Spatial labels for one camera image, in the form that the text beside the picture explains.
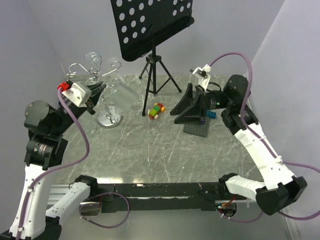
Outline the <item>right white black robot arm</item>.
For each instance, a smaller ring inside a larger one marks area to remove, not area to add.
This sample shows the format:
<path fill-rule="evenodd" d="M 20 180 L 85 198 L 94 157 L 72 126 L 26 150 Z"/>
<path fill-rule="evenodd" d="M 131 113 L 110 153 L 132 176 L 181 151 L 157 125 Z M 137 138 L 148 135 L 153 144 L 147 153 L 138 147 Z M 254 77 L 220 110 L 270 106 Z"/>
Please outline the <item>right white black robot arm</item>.
<path fill-rule="evenodd" d="M 245 106 L 241 121 L 241 105 L 249 81 L 242 75 L 232 75 L 223 89 L 205 92 L 200 86 L 187 85 L 186 92 L 170 111 L 175 124 L 201 125 L 208 110 L 221 109 L 221 117 L 231 134 L 245 147 L 263 181 L 250 180 L 236 173 L 223 175 L 219 180 L 218 193 L 223 199 L 239 195 L 257 202 L 260 209 L 271 216 L 295 203 L 307 187 L 306 180 L 297 177 L 283 163 L 265 137 L 262 127 Z"/>

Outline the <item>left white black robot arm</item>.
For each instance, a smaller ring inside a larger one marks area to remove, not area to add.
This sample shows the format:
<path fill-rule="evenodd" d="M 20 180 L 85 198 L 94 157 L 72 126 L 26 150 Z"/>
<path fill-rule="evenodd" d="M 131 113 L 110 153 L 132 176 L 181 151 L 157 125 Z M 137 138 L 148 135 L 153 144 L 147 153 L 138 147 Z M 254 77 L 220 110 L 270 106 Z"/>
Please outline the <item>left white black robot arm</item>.
<path fill-rule="evenodd" d="M 58 108 L 43 100 L 35 100 L 26 107 L 24 126 L 29 140 L 24 158 L 24 186 L 15 219 L 0 235 L 1 239 L 57 240 L 64 222 L 81 202 L 98 197 L 97 179 L 81 175 L 57 203 L 48 207 L 55 173 L 65 167 L 62 160 L 68 141 L 63 134 L 71 125 L 79 124 L 83 113 L 95 113 L 105 88 L 103 83 L 83 85 L 68 80 L 57 88 Z"/>

